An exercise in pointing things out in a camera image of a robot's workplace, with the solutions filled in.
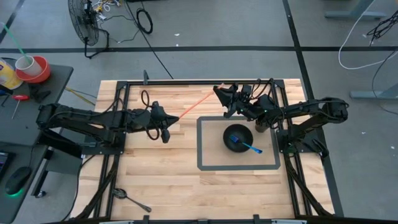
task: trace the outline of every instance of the yellow container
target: yellow container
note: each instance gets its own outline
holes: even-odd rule
[[[10,90],[16,89],[22,85],[15,71],[6,62],[0,60],[0,84]]]

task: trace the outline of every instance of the white cup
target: white cup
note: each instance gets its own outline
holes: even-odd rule
[[[37,76],[43,72],[43,68],[35,61],[32,56],[27,56],[30,60],[30,63],[26,61],[24,56],[20,57],[15,63],[15,67],[18,70],[23,71],[26,75]]]

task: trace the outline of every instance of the wooden tabletop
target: wooden tabletop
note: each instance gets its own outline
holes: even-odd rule
[[[284,83],[290,104],[305,101],[299,79],[285,79]],[[101,82],[96,111],[104,111],[113,102],[116,84],[117,81]],[[147,90],[150,102],[158,101],[167,114],[179,116],[212,91],[212,85],[132,86],[128,108],[144,108],[140,98],[142,90]],[[197,119],[222,116],[224,110],[217,97],[211,95],[169,128],[171,138],[167,144],[161,139],[150,140],[146,133],[128,134],[116,187],[151,207],[152,212],[145,212],[127,199],[115,198],[112,220],[142,220],[144,215],[150,215],[151,220],[252,219],[253,214],[259,214],[260,218],[293,218],[283,156],[280,156],[280,167],[276,170],[198,169]],[[293,122],[299,124],[306,119],[308,117],[295,118]],[[333,213],[319,156],[301,153],[300,157],[307,187],[324,208]],[[84,209],[96,192],[102,161],[103,156],[96,156],[82,169],[72,217]],[[297,186],[296,189],[300,211],[304,214],[302,196]],[[102,215],[105,207],[106,200],[103,200]]]

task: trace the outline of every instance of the gray floor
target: gray floor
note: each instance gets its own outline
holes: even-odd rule
[[[0,21],[6,22],[15,1],[0,2]],[[345,40],[353,21],[325,19],[328,10],[351,9],[357,1],[290,0],[297,34],[302,47],[339,46]],[[131,4],[132,10],[138,7]],[[145,2],[154,20],[154,33],[148,37],[153,46],[218,46],[264,45],[293,46],[282,1],[272,0],[168,0]],[[398,9],[394,0],[376,0],[371,8],[391,15]],[[112,8],[106,16],[127,15],[124,8]],[[360,22],[347,46],[367,46],[364,37],[378,22]],[[103,24],[118,40],[131,38],[136,28],[122,18]],[[67,2],[25,0],[11,30],[24,48],[83,47],[73,30]],[[376,46],[398,45],[397,27]],[[95,47],[101,47],[101,36]],[[147,47],[139,34],[133,42],[112,47]],[[0,43],[0,49],[13,49],[10,37]],[[346,66],[359,66],[383,60],[390,52],[343,52]],[[100,80],[138,79],[146,69],[151,79],[165,79],[152,53],[105,53],[92,60],[83,54],[40,54],[50,63],[70,65],[75,71],[68,86],[97,94]],[[295,52],[159,52],[175,78],[301,78]],[[18,54],[0,54],[0,57]],[[338,64],[337,52],[304,52],[305,63],[316,98],[335,96],[350,104],[349,119],[343,124],[324,127],[326,143],[335,171],[341,203],[347,217],[398,220],[398,140],[396,115],[386,113],[378,102],[352,100],[351,90],[370,90],[377,67],[345,70]],[[398,57],[389,60],[380,71],[375,87],[383,90],[398,82],[394,65]],[[92,109],[69,92],[61,103],[76,108]],[[383,101],[389,110],[398,111],[395,102]],[[27,197],[14,223],[54,222],[63,218],[70,208],[75,190],[72,175],[50,174],[44,185],[45,198]]]

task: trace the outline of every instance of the fan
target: fan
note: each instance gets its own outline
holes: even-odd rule
[[[70,19],[80,40],[85,43],[85,57],[92,58],[109,47],[109,32],[98,28],[96,11],[90,0],[68,0]],[[98,42],[99,31],[106,34],[106,47],[93,55],[87,56],[87,45],[94,46]]]

